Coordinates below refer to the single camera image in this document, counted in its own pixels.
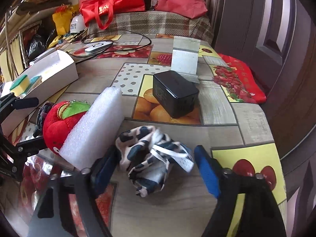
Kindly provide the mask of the dark knitted scrunchie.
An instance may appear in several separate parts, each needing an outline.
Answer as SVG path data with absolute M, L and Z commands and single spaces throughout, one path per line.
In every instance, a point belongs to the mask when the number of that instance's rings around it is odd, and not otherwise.
M 48 101 L 48 102 L 45 102 L 42 105 L 42 107 L 40 107 L 37 117 L 36 117 L 36 124 L 35 124 L 35 129 L 33 132 L 34 138 L 38 136 L 42 136 L 44 121 L 46 119 L 47 114 L 49 113 L 49 111 L 52 109 L 53 106 L 54 106 L 54 103 Z

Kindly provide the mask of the white foam block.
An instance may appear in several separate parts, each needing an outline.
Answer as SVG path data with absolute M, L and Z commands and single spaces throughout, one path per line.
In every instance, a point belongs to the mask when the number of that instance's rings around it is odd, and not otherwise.
M 70 131 L 59 154 L 79 171 L 91 168 L 113 144 L 123 120 L 122 91 L 107 87 Z

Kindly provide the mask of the black white patterned cloth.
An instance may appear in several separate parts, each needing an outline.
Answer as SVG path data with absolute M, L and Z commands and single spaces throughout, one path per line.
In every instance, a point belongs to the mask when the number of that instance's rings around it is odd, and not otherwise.
M 142 198 L 163 190 L 174 165 L 187 173 L 194 166 L 191 150 L 155 126 L 124 131 L 115 146 L 120 152 L 120 169 L 127 173 L 136 195 Z

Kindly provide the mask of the green yellow sponge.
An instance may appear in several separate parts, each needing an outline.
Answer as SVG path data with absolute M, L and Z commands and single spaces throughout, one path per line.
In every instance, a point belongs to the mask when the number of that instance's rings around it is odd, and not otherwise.
M 30 79 L 28 75 L 23 75 L 17 78 L 16 80 L 14 80 L 14 82 L 12 83 L 10 87 L 10 92 L 14 93 L 14 95 L 16 96 L 19 96 L 27 90 L 30 84 L 31 83 L 30 83 Z

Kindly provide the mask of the white cardboard tray box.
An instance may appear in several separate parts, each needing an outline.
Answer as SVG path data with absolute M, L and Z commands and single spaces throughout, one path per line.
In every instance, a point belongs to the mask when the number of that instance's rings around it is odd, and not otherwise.
M 57 50 L 42 58 L 23 72 L 22 75 L 27 75 L 30 79 L 35 76 L 41 77 L 41 83 L 25 96 L 26 98 L 37 97 L 39 104 L 42 104 L 56 92 L 78 79 L 74 60 L 61 50 Z M 14 112 L 10 113 L 1 124 L 3 134 L 9 136 L 35 109 L 33 107 L 14 110 Z

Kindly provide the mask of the black plastic bag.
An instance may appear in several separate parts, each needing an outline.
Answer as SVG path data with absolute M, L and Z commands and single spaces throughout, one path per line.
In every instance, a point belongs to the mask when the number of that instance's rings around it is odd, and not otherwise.
M 34 60 L 37 56 L 45 52 L 45 50 L 46 40 L 38 34 L 34 35 L 26 49 L 28 60 Z

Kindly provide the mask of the metal shelf rack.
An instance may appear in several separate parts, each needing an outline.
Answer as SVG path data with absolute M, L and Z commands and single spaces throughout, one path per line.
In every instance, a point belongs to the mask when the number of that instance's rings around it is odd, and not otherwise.
M 16 79 L 27 67 L 23 32 L 41 20 L 38 12 L 18 15 L 17 9 L 7 12 L 1 30 L 1 77 L 3 82 Z

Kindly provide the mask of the yellow shopping bag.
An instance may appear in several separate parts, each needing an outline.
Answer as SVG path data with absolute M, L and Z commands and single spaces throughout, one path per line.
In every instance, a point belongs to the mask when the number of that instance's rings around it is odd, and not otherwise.
M 79 4 L 57 7 L 53 14 L 53 21 L 56 26 L 57 35 L 66 35 L 70 32 L 72 19 L 79 13 Z

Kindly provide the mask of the white helmet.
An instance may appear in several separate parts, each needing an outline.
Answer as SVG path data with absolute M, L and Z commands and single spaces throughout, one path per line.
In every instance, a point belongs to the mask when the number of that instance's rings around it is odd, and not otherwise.
M 70 24 L 70 33 L 76 34 L 84 31 L 86 29 L 84 18 L 81 14 L 75 16 Z

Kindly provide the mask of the small white round-button device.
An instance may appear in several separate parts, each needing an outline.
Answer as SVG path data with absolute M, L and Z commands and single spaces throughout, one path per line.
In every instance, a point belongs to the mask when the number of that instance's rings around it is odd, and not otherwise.
M 100 53 L 102 51 L 107 50 L 113 45 L 112 40 L 106 40 L 106 41 L 100 41 L 100 42 L 95 42 L 92 44 L 92 46 L 85 48 L 84 52 L 88 55 L 92 55 L 95 53 Z

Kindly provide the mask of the red bag beside table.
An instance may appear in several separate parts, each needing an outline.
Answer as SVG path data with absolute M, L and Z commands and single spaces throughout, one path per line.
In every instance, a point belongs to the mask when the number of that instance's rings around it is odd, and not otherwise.
M 214 81 L 227 91 L 233 102 L 262 104 L 266 95 L 256 84 L 250 68 L 241 60 L 218 54 L 226 66 L 212 67 Z

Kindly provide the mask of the black charger block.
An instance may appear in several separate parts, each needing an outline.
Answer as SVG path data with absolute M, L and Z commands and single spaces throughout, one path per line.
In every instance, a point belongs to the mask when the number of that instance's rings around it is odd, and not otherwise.
M 199 89 L 176 71 L 153 75 L 153 96 L 172 118 L 180 118 L 194 110 Z

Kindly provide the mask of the plaid blanket cushion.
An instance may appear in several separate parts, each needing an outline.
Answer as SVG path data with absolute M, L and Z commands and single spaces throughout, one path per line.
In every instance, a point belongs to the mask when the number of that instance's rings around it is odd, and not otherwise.
M 130 12 L 114 15 L 106 30 L 100 30 L 95 20 L 88 26 L 87 34 L 92 37 L 115 34 L 165 34 L 199 39 L 211 44 L 214 33 L 209 18 L 202 16 L 189 19 L 176 13 L 162 11 Z

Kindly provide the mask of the red tote bag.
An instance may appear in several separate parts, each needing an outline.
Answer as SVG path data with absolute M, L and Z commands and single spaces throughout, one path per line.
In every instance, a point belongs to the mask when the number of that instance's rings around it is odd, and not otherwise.
M 115 14 L 145 10 L 144 0 L 87 0 L 81 3 L 79 11 L 85 26 L 95 20 L 99 29 L 104 30 L 109 27 Z

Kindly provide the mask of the grey cardboard stand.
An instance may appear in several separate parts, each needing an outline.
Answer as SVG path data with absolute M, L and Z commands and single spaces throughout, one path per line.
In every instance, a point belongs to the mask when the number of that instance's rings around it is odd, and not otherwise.
M 174 36 L 171 70 L 186 80 L 199 83 L 197 75 L 200 40 L 183 36 Z

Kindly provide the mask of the brown wooden door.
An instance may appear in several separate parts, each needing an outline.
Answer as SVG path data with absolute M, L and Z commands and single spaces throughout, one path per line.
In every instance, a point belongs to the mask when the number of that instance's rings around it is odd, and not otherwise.
M 315 131 L 315 22 L 302 0 L 206 0 L 219 53 L 245 62 L 281 157 Z

